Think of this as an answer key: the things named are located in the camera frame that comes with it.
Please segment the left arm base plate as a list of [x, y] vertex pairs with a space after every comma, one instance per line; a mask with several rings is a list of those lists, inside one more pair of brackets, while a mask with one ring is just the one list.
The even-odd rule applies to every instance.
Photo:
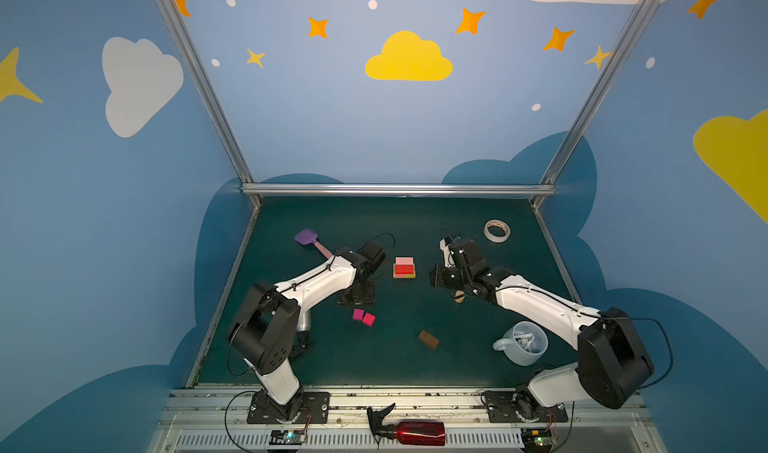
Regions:
[[251, 399], [248, 424], [298, 424], [310, 420], [311, 424], [326, 424], [329, 413], [328, 392], [304, 392], [299, 389], [285, 404], [278, 404], [264, 390]]

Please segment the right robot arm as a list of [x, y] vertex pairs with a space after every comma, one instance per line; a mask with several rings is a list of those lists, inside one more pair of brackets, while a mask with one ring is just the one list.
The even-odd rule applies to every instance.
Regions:
[[476, 294], [519, 313], [577, 352], [576, 362], [545, 369], [517, 388], [529, 407], [592, 399], [618, 409], [655, 373], [635, 320], [617, 308], [598, 310], [566, 300], [504, 267], [470, 276], [438, 264], [429, 278], [435, 287]]

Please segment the red wood block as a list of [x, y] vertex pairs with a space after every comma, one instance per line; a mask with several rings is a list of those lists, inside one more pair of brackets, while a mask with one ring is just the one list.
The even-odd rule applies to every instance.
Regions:
[[413, 275], [415, 273], [415, 266], [413, 264], [395, 264], [395, 275]]

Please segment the dark pink cube block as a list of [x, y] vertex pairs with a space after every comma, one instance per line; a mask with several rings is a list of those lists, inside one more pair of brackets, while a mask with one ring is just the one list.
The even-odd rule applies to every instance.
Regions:
[[362, 322], [368, 326], [372, 326], [375, 322], [376, 317], [370, 313], [366, 313], [363, 317]]

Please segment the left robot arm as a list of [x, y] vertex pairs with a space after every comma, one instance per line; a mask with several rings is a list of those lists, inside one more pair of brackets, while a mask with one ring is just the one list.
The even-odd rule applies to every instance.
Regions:
[[290, 363], [294, 344], [308, 344], [311, 310], [336, 295], [344, 307], [375, 302], [371, 276], [386, 258], [383, 249], [367, 242], [357, 251], [340, 249], [323, 264], [293, 279], [257, 282], [235, 314], [227, 342], [252, 370], [262, 391], [257, 405], [279, 422], [300, 414], [303, 388]]

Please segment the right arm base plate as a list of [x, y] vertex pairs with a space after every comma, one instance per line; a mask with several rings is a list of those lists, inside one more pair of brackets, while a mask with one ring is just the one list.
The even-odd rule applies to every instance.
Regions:
[[565, 407], [541, 406], [526, 392], [486, 390], [481, 394], [491, 423], [550, 423], [568, 422]]

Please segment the brown wood block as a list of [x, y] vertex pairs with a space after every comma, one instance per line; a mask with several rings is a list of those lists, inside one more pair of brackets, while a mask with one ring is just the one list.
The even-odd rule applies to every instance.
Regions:
[[418, 334], [418, 339], [425, 346], [436, 350], [440, 344], [440, 340], [426, 330], [422, 330]]

